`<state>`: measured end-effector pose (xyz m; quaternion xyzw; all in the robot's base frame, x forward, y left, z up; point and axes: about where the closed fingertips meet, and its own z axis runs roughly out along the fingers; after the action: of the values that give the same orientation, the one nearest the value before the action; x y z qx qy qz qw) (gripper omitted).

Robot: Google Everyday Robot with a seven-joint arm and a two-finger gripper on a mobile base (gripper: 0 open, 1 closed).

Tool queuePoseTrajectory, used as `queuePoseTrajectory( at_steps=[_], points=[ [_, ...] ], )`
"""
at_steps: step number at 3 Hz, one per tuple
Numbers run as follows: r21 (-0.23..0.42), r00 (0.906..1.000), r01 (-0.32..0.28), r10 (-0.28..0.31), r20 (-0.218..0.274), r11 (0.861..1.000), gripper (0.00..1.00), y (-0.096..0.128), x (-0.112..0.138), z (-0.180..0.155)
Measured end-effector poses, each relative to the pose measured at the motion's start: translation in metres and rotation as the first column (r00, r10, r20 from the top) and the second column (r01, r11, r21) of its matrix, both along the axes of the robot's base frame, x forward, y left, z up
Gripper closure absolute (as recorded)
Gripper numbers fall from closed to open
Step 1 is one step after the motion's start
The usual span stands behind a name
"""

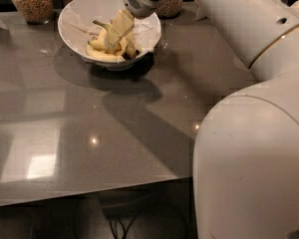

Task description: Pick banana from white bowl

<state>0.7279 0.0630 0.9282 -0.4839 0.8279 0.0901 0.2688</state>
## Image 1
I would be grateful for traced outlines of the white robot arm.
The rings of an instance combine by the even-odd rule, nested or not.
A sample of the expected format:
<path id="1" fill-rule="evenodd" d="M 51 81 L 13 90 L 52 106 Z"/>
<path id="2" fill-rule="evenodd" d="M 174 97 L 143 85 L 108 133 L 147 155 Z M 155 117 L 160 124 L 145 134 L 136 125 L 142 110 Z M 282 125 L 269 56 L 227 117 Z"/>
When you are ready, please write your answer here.
<path id="1" fill-rule="evenodd" d="M 257 81 L 198 130 L 198 238 L 299 239 L 299 0 L 194 1 Z"/>

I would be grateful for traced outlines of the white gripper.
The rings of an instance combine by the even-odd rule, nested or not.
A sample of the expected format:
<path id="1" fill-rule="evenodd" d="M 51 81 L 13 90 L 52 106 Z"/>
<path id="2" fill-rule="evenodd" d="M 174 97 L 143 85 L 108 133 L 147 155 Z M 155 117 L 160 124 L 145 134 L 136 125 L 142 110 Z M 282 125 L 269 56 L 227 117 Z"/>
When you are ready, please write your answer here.
<path id="1" fill-rule="evenodd" d="M 160 0 L 124 0 L 126 9 L 119 10 L 112 20 L 111 28 L 107 31 L 105 45 L 109 49 L 114 49 L 117 44 L 125 48 L 128 44 L 127 35 L 134 27 L 136 18 L 146 18 L 150 16 L 157 7 Z"/>

